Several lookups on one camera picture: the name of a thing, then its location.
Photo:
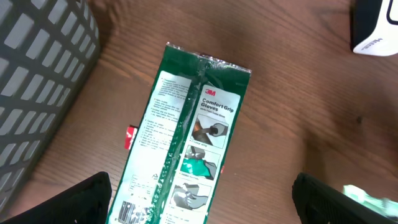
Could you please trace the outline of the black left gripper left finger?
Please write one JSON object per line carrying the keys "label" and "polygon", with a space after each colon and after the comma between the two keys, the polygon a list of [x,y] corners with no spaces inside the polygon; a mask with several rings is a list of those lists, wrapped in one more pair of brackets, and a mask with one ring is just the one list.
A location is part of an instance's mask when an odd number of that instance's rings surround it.
{"label": "black left gripper left finger", "polygon": [[105,224],[112,187],[101,171],[2,224]]}

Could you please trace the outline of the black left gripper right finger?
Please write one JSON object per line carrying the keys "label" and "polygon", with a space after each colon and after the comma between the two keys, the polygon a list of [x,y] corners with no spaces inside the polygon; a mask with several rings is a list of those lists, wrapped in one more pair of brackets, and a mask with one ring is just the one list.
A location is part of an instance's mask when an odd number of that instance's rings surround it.
{"label": "black left gripper right finger", "polygon": [[302,223],[397,223],[303,172],[294,181],[292,199]]}

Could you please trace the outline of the white mint wipes pack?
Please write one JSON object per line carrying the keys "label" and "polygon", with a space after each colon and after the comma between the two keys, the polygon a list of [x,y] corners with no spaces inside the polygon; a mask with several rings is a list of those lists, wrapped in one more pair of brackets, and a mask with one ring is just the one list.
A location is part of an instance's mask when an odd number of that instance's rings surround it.
{"label": "white mint wipes pack", "polygon": [[344,185],[343,194],[370,210],[391,220],[397,221],[397,202],[388,198],[376,198],[354,185]]}

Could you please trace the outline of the red snack stick packet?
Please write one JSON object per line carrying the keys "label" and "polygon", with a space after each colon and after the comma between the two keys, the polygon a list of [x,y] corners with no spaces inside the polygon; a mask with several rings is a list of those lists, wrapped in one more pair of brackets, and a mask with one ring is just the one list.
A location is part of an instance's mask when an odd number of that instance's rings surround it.
{"label": "red snack stick packet", "polygon": [[136,137],[137,131],[138,131],[138,127],[136,127],[136,126],[130,125],[127,127],[125,143],[124,143],[125,149],[130,150],[130,148],[134,142],[134,139]]}

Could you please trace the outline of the green white gloves package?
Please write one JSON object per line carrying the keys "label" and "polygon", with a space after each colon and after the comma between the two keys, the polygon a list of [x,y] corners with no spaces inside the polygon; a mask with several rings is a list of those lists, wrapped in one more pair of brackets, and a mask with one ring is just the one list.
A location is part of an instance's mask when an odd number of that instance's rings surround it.
{"label": "green white gloves package", "polygon": [[250,69],[167,44],[108,223],[205,223]]}

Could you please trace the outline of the white barcode scanner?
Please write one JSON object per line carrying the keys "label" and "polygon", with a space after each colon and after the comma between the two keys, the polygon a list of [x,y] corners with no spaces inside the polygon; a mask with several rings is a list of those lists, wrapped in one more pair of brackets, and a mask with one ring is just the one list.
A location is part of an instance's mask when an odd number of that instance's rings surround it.
{"label": "white barcode scanner", "polygon": [[352,50],[378,57],[397,54],[397,0],[354,2]]}

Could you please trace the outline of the grey plastic mesh basket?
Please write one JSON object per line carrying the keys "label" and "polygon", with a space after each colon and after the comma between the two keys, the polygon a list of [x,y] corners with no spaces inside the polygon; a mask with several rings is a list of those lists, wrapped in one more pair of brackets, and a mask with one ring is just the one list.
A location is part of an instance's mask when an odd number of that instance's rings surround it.
{"label": "grey plastic mesh basket", "polygon": [[1,213],[100,54],[86,0],[1,0]]}

